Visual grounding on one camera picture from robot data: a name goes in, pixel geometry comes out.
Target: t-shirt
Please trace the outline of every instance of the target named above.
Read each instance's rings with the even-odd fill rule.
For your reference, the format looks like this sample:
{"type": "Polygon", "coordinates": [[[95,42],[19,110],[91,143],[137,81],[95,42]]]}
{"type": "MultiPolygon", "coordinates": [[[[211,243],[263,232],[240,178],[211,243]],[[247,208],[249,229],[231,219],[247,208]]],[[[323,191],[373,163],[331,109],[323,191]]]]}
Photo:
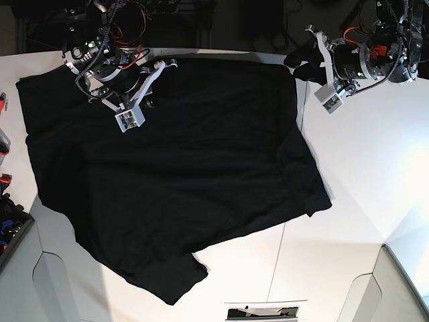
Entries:
{"type": "Polygon", "coordinates": [[[122,133],[62,66],[17,83],[42,203],[96,260],[173,305],[209,245],[331,206],[280,65],[178,59],[122,133]]]}

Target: red wire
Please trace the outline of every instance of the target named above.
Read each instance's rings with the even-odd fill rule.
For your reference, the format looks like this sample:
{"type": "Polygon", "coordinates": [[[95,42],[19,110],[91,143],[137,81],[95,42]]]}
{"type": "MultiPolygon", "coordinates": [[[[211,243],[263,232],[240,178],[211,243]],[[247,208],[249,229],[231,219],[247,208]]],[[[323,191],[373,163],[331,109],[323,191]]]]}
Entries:
{"type": "Polygon", "coordinates": [[[117,42],[118,44],[120,44],[120,45],[130,45],[130,44],[132,44],[132,43],[136,42],[138,39],[140,39],[140,37],[142,37],[142,35],[143,35],[143,34],[145,33],[145,31],[146,31],[146,14],[144,13],[143,8],[141,7],[141,5],[138,5],[138,6],[139,6],[139,8],[140,8],[141,16],[143,17],[143,26],[141,27],[141,32],[140,32],[139,36],[138,36],[136,39],[133,39],[133,40],[131,40],[131,41],[129,41],[129,42],[121,42],[121,41],[119,41],[119,40],[116,40],[116,42],[117,42]]]}
{"type": "Polygon", "coordinates": [[[116,30],[119,32],[119,35],[115,35],[112,31],[110,31],[111,35],[113,36],[113,39],[120,39],[123,36],[122,29],[114,21],[112,21],[112,25],[115,26],[116,30]]]}
{"type": "Polygon", "coordinates": [[[137,59],[139,59],[139,57],[141,55],[141,51],[142,51],[141,45],[139,45],[138,48],[139,48],[139,54],[135,57],[135,59],[132,62],[130,62],[127,66],[121,67],[120,70],[124,70],[124,69],[130,68],[131,65],[133,65],[135,62],[137,62],[137,59]]]}
{"type": "Polygon", "coordinates": [[[344,40],[346,41],[346,42],[350,42],[350,43],[352,43],[352,44],[355,44],[355,45],[359,45],[357,42],[354,42],[353,40],[350,40],[350,39],[348,39],[347,38],[347,33],[348,32],[351,32],[352,30],[358,30],[359,28],[356,28],[356,27],[350,27],[350,28],[347,28],[345,31],[344,31],[344,33],[343,33],[343,38],[344,38],[344,40]]]}

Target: red component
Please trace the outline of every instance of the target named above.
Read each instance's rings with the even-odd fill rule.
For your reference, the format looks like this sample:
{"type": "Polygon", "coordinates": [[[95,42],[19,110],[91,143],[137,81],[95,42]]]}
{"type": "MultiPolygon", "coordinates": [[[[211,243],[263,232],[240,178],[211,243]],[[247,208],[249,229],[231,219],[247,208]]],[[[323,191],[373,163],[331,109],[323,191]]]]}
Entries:
{"type": "Polygon", "coordinates": [[[2,96],[0,96],[0,113],[2,112],[5,104],[6,104],[5,99],[2,96]]]}
{"type": "Polygon", "coordinates": [[[2,177],[0,177],[0,182],[2,182],[2,183],[9,184],[9,183],[11,183],[11,181],[12,181],[12,178],[10,176],[3,175],[2,177]]]}
{"type": "Polygon", "coordinates": [[[386,57],[387,54],[387,47],[376,45],[373,47],[371,51],[371,59],[377,59],[378,56],[386,57]]]}

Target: black cable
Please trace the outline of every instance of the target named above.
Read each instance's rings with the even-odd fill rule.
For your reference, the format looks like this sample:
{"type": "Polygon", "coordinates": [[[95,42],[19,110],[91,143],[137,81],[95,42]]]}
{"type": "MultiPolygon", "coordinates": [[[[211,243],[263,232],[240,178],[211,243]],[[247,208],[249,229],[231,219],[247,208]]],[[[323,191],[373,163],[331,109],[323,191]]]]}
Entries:
{"type": "Polygon", "coordinates": [[[396,67],[398,66],[398,64],[400,63],[400,59],[401,59],[401,55],[402,55],[402,51],[404,49],[404,42],[402,40],[403,34],[402,34],[402,26],[400,25],[400,21],[396,16],[395,11],[393,10],[391,3],[388,0],[384,0],[384,2],[386,3],[386,5],[389,7],[389,11],[390,11],[390,15],[393,17],[393,19],[395,20],[396,23],[396,29],[397,29],[397,42],[399,43],[399,48],[397,49],[397,55],[396,55],[396,59],[394,64],[392,65],[392,67],[390,68],[389,73],[385,76],[385,78],[383,78],[381,81],[379,81],[378,83],[375,83],[371,86],[365,87],[364,89],[359,89],[358,91],[356,91],[356,94],[362,93],[364,91],[368,91],[369,89],[373,89],[374,87],[383,84],[385,81],[387,81],[390,76],[395,72],[396,67]]]}
{"type": "MultiPolygon", "coordinates": [[[[143,50],[141,51],[141,53],[140,53],[140,54],[143,54],[143,56],[142,56],[142,57],[139,57],[139,58],[134,62],[134,64],[135,64],[136,62],[138,62],[139,60],[142,60],[143,58],[145,58],[149,53],[150,53],[150,49],[149,49],[149,48],[145,48],[145,49],[143,49],[143,50]]],[[[116,69],[120,69],[120,68],[122,68],[122,67],[124,67],[124,66],[126,66],[126,65],[110,64],[110,66],[115,67],[116,69]]]]}
{"type": "Polygon", "coordinates": [[[88,97],[90,97],[90,98],[92,98],[92,99],[107,99],[107,98],[109,98],[110,96],[112,96],[113,94],[115,94],[115,92],[110,92],[110,93],[107,93],[106,95],[101,95],[101,96],[95,96],[95,95],[92,95],[91,93],[88,93],[86,90],[84,90],[82,87],[81,87],[81,85],[80,85],[80,83],[79,83],[79,80],[82,78],[82,76],[86,73],[86,72],[88,72],[89,70],[90,70],[90,68],[91,67],[93,67],[94,66],[94,64],[95,64],[95,62],[100,58],[100,56],[101,56],[101,54],[103,53],[103,50],[105,49],[105,47],[106,47],[106,45],[107,45],[107,38],[109,37],[109,32],[110,32],[110,26],[111,26],[111,24],[112,24],[112,21],[113,21],[113,18],[115,18],[115,14],[116,14],[116,11],[118,10],[118,8],[119,8],[119,0],[115,0],[115,5],[113,6],[113,10],[112,10],[112,14],[111,14],[111,16],[110,16],[110,18],[109,18],[109,20],[108,20],[108,22],[107,22],[107,25],[106,25],[106,30],[105,30],[105,33],[104,33],[104,35],[103,35],[103,42],[101,43],[101,46],[100,46],[100,48],[99,48],[99,51],[97,52],[97,55],[94,57],[94,59],[93,59],[93,61],[92,62],[90,62],[89,63],[89,65],[82,71],[82,72],[80,72],[80,74],[76,77],[76,79],[74,80],[74,83],[76,84],[76,86],[78,87],[78,89],[82,92],[82,93],[84,93],[86,96],[88,96],[88,97]]]}

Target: white panel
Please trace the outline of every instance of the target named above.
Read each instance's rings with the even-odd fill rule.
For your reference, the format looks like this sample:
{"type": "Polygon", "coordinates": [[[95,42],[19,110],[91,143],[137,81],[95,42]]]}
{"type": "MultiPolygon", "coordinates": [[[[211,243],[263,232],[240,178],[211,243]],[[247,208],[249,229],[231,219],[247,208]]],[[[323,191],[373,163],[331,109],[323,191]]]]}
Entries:
{"type": "Polygon", "coordinates": [[[386,244],[422,297],[429,295],[429,209],[413,207],[386,244]]]}
{"type": "Polygon", "coordinates": [[[410,286],[385,248],[380,251],[373,275],[383,298],[372,321],[429,321],[412,294],[410,286]]]}
{"type": "Polygon", "coordinates": [[[359,305],[353,322],[371,322],[381,301],[382,295],[380,287],[374,276],[371,275],[368,287],[365,290],[365,294],[362,297],[361,304],[359,305]]]}
{"type": "Polygon", "coordinates": [[[33,271],[33,284],[50,322],[80,321],[61,258],[43,253],[33,271]]]}
{"type": "Polygon", "coordinates": [[[49,322],[33,287],[33,269],[42,255],[33,225],[0,273],[0,320],[49,322]]]}
{"type": "Polygon", "coordinates": [[[357,309],[361,304],[363,295],[367,290],[368,283],[371,280],[372,274],[360,275],[353,281],[350,291],[347,295],[343,309],[341,310],[338,322],[351,322],[355,317],[357,309]]]}
{"type": "Polygon", "coordinates": [[[75,242],[73,227],[66,216],[43,206],[39,197],[31,214],[36,219],[43,250],[60,256],[64,262],[80,318],[110,322],[101,273],[103,265],[75,242]]]}

